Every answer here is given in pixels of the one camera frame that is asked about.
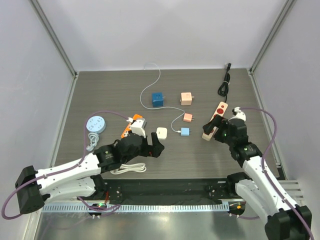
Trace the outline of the beige red power strip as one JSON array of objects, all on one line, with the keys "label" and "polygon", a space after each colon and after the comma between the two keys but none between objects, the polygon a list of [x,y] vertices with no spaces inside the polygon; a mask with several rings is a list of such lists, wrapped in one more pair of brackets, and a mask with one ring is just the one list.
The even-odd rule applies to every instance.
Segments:
[{"label": "beige red power strip", "polygon": [[208,123],[206,123],[205,125],[203,125],[202,129],[203,129],[203,134],[202,134],[202,138],[206,141],[210,141],[217,129],[216,124],[219,123],[219,120],[222,119],[222,117],[224,116],[226,110],[228,108],[228,104],[226,102],[221,101],[214,113],[211,116],[211,119]]}]

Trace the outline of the white plug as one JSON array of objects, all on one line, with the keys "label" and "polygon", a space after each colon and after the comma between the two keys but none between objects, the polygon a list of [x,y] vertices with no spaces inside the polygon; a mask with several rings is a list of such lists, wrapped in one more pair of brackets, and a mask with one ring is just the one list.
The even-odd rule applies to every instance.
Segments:
[{"label": "white plug", "polygon": [[168,136],[168,129],[166,127],[158,127],[156,129],[156,135],[159,140],[166,140]]}]

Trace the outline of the pink charger plug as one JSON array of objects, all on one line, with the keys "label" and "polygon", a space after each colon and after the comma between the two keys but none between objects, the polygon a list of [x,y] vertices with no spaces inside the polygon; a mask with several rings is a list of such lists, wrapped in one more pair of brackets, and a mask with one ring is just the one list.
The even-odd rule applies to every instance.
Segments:
[{"label": "pink charger plug", "polygon": [[191,123],[192,120],[194,120],[192,114],[190,114],[190,113],[185,113],[185,114],[183,115],[183,121],[184,121],[184,122]]}]

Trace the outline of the orange power strip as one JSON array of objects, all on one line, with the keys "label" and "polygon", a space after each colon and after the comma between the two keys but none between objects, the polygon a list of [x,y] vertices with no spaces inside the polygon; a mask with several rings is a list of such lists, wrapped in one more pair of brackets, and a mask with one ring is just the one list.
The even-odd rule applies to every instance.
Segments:
[{"label": "orange power strip", "polygon": [[[138,120],[138,119],[142,119],[142,118],[143,118],[143,117],[142,117],[141,115],[139,115],[139,114],[135,114],[135,115],[132,117],[133,120]],[[131,125],[132,125],[132,123],[129,122],[128,125],[126,126],[126,128],[124,129],[123,133],[122,133],[121,136],[120,136],[122,139],[128,136],[129,131],[131,130]]]}]

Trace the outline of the light blue charger plug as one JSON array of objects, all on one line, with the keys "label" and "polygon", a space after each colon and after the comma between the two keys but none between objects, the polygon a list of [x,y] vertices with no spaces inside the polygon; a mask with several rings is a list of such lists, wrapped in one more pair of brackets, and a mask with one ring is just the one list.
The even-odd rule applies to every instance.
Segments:
[{"label": "light blue charger plug", "polygon": [[180,129],[180,135],[181,135],[182,137],[189,137],[190,134],[191,134],[190,128],[188,128],[188,127],[182,127],[182,128]]}]

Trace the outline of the tan cube socket adapter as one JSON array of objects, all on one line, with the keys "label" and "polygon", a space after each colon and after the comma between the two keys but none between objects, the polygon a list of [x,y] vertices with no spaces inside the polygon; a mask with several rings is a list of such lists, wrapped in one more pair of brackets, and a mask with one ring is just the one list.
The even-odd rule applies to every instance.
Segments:
[{"label": "tan cube socket adapter", "polygon": [[180,104],[181,106],[190,106],[193,102],[194,96],[191,92],[182,92],[180,94]]}]

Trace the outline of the blue cube adapter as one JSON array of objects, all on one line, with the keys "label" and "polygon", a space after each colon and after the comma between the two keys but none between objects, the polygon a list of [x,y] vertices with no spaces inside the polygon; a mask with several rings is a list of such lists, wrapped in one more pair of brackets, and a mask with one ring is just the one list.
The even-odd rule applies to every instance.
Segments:
[{"label": "blue cube adapter", "polygon": [[151,104],[153,108],[160,108],[164,106],[164,95],[162,92],[153,92],[151,94]]}]

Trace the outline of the round light blue socket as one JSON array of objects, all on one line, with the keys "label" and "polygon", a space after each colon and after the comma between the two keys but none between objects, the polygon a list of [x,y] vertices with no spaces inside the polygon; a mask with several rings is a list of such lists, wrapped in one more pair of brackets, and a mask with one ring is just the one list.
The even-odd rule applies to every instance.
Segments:
[{"label": "round light blue socket", "polygon": [[92,116],[88,119],[86,123],[86,129],[90,133],[100,134],[106,128],[106,122],[103,117],[101,116]]}]

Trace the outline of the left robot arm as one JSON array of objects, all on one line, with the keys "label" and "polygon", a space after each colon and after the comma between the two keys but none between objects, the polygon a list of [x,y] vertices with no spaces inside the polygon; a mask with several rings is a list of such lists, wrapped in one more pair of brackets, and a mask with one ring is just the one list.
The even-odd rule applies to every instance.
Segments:
[{"label": "left robot arm", "polygon": [[161,155],[162,145],[155,132],[151,133],[152,144],[146,137],[130,133],[121,140],[103,145],[81,159],[53,168],[36,170],[32,165],[25,167],[16,183],[19,212],[22,215],[33,213],[45,205],[53,195],[49,190],[69,184],[73,180],[100,176],[120,168],[135,157],[153,157]]}]

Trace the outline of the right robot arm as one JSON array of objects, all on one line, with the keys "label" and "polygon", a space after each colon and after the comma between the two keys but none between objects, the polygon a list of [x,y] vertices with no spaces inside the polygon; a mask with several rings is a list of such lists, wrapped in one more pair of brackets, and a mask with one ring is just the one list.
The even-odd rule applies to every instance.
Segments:
[{"label": "right robot arm", "polygon": [[285,191],[263,159],[260,149],[249,141],[245,120],[216,115],[205,124],[203,132],[225,143],[230,154],[243,172],[228,175],[226,194],[231,198],[240,196],[264,223],[269,240],[312,240],[312,213]]}]

